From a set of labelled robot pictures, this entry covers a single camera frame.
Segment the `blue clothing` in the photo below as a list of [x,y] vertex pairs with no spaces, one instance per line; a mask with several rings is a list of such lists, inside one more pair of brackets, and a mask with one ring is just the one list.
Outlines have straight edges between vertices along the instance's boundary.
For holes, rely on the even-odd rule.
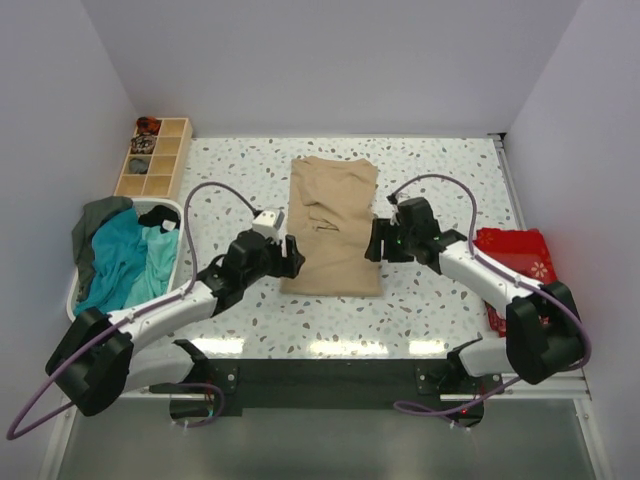
[[147,242],[147,263],[136,278],[124,303],[125,308],[148,302],[167,293],[169,278],[176,261],[178,230],[161,233],[160,227],[144,227],[142,238]]
[[130,208],[98,229],[91,241],[96,275],[89,296],[76,305],[74,314],[89,307],[108,313],[124,306],[133,282],[145,268],[147,242],[142,238],[142,228],[136,211]]

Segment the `folded beige shirt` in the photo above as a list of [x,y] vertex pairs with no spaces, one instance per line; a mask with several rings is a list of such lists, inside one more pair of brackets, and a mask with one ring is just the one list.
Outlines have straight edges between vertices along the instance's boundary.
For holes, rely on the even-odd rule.
[[306,262],[283,293],[367,297],[382,295],[379,264],[364,258],[371,235],[371,202],[378,169],[317,157],[291,162],[287,230]]

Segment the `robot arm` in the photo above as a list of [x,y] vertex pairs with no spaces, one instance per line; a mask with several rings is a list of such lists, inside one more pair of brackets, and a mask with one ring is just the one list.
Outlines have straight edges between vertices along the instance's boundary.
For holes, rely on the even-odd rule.
[[[584,355],[573,320],[555,304],[532,293],[542,290],[577,317],[571,292],[564,284],[542,285],[482,253],[472,253],[464,235],[455,230],[441,232],[424,198],[400,203],[391,219],[375,219],[365,257],[376,262],[415,259],[466,285],[506,318],[505,339],[474,341],[449,353],[458,378],[515,372],[537,384],[568,369]],[[505,278],[514,279],[515,284]],[[544,317],[549,319],[546,325],[540,322]]]
[[172,348],[167,356],[166,352],[158,355],[143,349],[185,325],[231,308],[242,300],[248,287],[264,276],[297,276],[305,259],[289,235],[285,237],[286,256],[282,255],[278,230],[283,219],[279,210],[261,212],[252,228],[241,232],[231,243],[220,265],[214,260],[191,282],[171,293],[109,315],[95,308],[82,312],[45,371],[51,375],[83,345],[124,321],[114,335],[97,343],[56,379],[84,415],[100,413],[124,391],[184,379],[195,368],[188,351]]

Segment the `small item in tray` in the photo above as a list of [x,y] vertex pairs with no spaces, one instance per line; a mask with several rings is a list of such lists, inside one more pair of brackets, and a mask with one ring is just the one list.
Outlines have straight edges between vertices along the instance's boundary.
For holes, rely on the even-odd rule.
[[140,157],[133,157],[129,160],[129,172],[144,175],[149,171],[149,160]]
[[153,153],[153,149],[156,146],[156,137],[153,135],[143,133],[136,135],[131,139],[131,153]]
[[140,117],[136,121],[138,133],[147,135],[158,135],[160,133],[160,120],[155,117]]

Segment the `white arm segment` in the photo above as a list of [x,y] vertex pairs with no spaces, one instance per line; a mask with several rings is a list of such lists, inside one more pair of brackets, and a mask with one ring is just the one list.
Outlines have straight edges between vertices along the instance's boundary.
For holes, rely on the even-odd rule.
[[[116,323],[125,317],[131,317],[132,313],[148,305],[152,305],[165,298],[184,291],[186,284],[177,290],[161,297],[150,300],[147,303],[126,310],[118,310],[111,313],[111,323]],[[210,318],[216,308],[217,300],[211,294],[211,290],[202,282],[196,282],[193,289],[184,296],[167,305],[158,307],[149,313],[141,315],[132,323],[120,328],[122,333],[131,335],[133,342],[133,356],[152,342],[178,330],[193,322]]]
[[[542,284],[528,277],[522,277],[517,272],[505,267],[500,262],[476,250],[477,255],[509,275],[520,278],[520,282],[539,287]],[[529,290],[517,287],[504,280],[487,267],[474,260],[469,252],[467,242],[456,242],[449,245],[440,254],[440,270],[442,274],[466,285],[472,292],[478,294],[485,302],[506,318],[507,305],[515,297],[527,297]],[[505,338],[485,338],[462,349],[460,361],[469,375],[480,377],[494,373],[512,373],[513,367],[507,358]]]
[[513,373],[513,367],[507,358],[505,338],[483,338],[464,347],[460,352],[460,362],[472,377]]
[[[505,273],[513,277],[520,277],[522,283],[528,283],[535,287],[542,285],[542,283],[536,280],[521,276],[518,272],[514,272],[500,262],[496,262],[478,251],[476,251],[476,253],[482,255],[483,259],[500,268],[500,270]],[[474,260],[471,257],[471,252],[469,252],[467,242],[460,241],[449,245],[446,250],[440,254],[440,270],[444,276],[466,285],[472,292],[477,293],[480,298],[495,308],[503,318],[506,317],[507,305],[509,305],[515,297],[524,298],[531,295],[529,290],[516,287],[499,275],[493,273],[480,262]]]
[[159,383],[180,383],[193,368],[193,360],[177,345],[147,348],[131,359],[123,392]]

